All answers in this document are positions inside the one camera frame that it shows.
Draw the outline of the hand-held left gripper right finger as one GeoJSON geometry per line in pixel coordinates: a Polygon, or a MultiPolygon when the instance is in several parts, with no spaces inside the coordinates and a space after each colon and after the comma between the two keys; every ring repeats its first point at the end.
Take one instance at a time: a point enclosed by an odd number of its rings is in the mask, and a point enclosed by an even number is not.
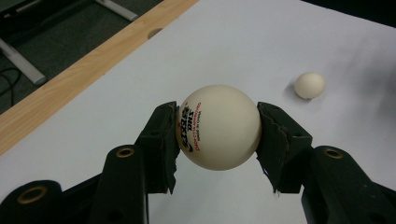
{"type": "Polygon", "coordinates": [[[258,102],[262,136],[257,160],[274,192],[299,193],[313,137],[276,105],[258,102]]]}

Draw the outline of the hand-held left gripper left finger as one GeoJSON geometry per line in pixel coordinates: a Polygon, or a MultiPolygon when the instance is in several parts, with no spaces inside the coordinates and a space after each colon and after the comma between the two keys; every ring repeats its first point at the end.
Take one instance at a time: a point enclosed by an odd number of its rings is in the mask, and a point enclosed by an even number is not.
{"type": "Polygon", "coordinates": [[[176,138],[177,102],[158,105],[136,144],[143,149],[148,193],[173,193],[180,152],[176,138]]]}

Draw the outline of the white table tennis ball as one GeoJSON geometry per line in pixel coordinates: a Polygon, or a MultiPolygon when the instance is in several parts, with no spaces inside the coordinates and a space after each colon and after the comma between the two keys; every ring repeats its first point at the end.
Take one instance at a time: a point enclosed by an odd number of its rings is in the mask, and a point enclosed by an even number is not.
{"type": "Polygon", "coordinates": [[[260,143],[262,122],[255,103],[242,91],[210,85],[180,105],[176,137],[196,165],[213,171],[233,169],[247,161],[260,143]]]}
{"type": "Polygon", "coordinates": [[[294,82],[294,91],[305,100],[319,97],[325,90],[326,82],[321,74],[308,72],[301,74],[294,82]]]}

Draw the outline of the grey metal stand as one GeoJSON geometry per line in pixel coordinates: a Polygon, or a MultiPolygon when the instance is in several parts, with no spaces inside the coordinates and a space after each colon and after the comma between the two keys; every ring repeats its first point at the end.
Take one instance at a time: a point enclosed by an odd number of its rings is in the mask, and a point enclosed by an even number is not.
{"type": "MultiPolygon", "coordinates": [[[[122,7],[113,0],[94,0],[96,3],[105,7],[127,21],[135,21],[138,15],[131,10],[122,7]]],[[[47,78],[26,60],[16,49],[0,38],[0,52],[2,52],[33,84],[43,85],[47,78]]]]}

